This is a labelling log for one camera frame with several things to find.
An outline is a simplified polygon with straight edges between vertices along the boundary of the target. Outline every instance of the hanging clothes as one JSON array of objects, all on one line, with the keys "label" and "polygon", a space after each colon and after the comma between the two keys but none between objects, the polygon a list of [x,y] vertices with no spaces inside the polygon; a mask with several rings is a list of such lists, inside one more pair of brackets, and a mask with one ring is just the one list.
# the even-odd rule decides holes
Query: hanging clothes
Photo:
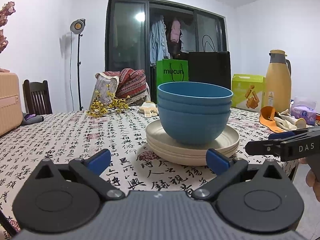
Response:
[{"label": "hanging clothes", "polygon": [[196,33],[194,23],[192,22],[191,25],[187,25],[183,21],[180,21],[180,29],[181,52],[189,53],[196,51]]},{"label": "hanging clothes", "polygon": [[180,51],[181,40],[179,40],[179,42],[171,41],[172,24],[173,24],[173,22],[169,22],[167,24],[168,30],[166,33],[166,37],[167,37],[168,51],[170,53],[171,59],[172,58],[174,59],[176,55],[179,55],[181,53],[181,51]]},{"label": "hanging clothes", "polygon": [[167,40],[165,36],[166,27],[163,15],[155,16],[151,19],[152,26],[150,30],[150,64],[156,65],[157,60],[170,58],[168,52]]},{"label": "hanging clothes", "polygon": [[171,27],[171,41],[178,43],[180,37],[180,22],[175,18]]}]

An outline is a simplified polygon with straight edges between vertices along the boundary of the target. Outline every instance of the tissue pack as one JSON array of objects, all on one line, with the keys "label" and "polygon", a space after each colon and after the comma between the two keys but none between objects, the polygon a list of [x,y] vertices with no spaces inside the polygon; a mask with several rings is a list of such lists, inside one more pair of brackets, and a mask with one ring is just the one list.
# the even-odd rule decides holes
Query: tissue pack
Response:
[{"label": "tissue pack", "polygon": [[316,102],[309,99],[295,98],[290,109],[291,115],[295,118],[303,118],[307,124],[315,125],[316,123]]}]

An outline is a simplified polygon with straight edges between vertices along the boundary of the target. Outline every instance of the table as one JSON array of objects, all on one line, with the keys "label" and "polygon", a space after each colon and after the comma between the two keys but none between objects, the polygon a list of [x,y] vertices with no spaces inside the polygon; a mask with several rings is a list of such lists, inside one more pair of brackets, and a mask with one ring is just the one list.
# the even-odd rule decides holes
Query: table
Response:
[{"label": "table", "polygon": [[[153,153],[146,142],[145,127],[159,117],[144,118],[132,107],[124,114],[108,114],[99,119],[84,111],[44,116],[44,122],[21,126],[0,138],[0,208],[18,227],[12,202],[30,173],[43,158],[68,163],[76,157],[88,158],[103,148],[111,153],[111,164],[101,177],[126,194],[129,190],[185,190],[189,195],[213,179],[206,166],[191,167],[170,163]],[[228,124],[240,135],[237,156],[249,163],[263,163],[273,156],[248,156],[248,141],[265,140],[270,133],[259,123],[259,113],[232,108]],[[297,161],[277,162],[287,175]],[[8,238],[6,232],[0,239]]]}]

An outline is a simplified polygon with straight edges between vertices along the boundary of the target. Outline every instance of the light blue shirt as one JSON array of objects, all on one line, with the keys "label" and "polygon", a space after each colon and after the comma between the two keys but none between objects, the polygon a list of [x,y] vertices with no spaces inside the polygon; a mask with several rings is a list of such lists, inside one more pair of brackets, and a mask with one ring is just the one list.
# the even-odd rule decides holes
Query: light blue shirt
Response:
[{"label": "light blue shirt", "polygon": [[163,15],[156,16],[151,20],[150,30],[150,64],[154,66],[157,60],[170,58],[168,52],[167,39],[165,36],[165,24]]}]

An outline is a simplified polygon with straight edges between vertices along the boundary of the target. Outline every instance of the bag handle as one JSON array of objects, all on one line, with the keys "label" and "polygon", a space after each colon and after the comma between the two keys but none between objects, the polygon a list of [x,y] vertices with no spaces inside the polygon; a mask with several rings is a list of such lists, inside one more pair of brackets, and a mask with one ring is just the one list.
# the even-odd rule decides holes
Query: bag handle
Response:
[{"label": "bag handle", "polygon": [[[208,37],[210,38],[213,47],[211,46],[211,44],[210,44],[208,41],[206,41],[206,42],[204,43],[204,45],[203,45],[203,39],[204,39],[205,36],[208,36]],[[213,43],[211,37],[210,37],[208,34],[205,34],[205,35],[203,35],[203,37],[202,37],[202,49],[203,49],[204,52],[205,52],[205,46],[207,45],[207,43],[210,45],[211,49],[212,49],[214,52],[216,52],[216,48],[214,47],[214,43]]]},{"label": "bag handle", "polygon": [[[176,82],[176,81],[173,79],[173,70],[172,70],[172,68],[171,68],[171,63],[169,64],[169,67],[170,67],[171,79],[172,79],[173,82]],[[184,71],[183,71],[182,63],[180,63],[180,67],[181,67],[182,74],[183,74],[183,76],[182,76],[182,81],[184,81]]]}]

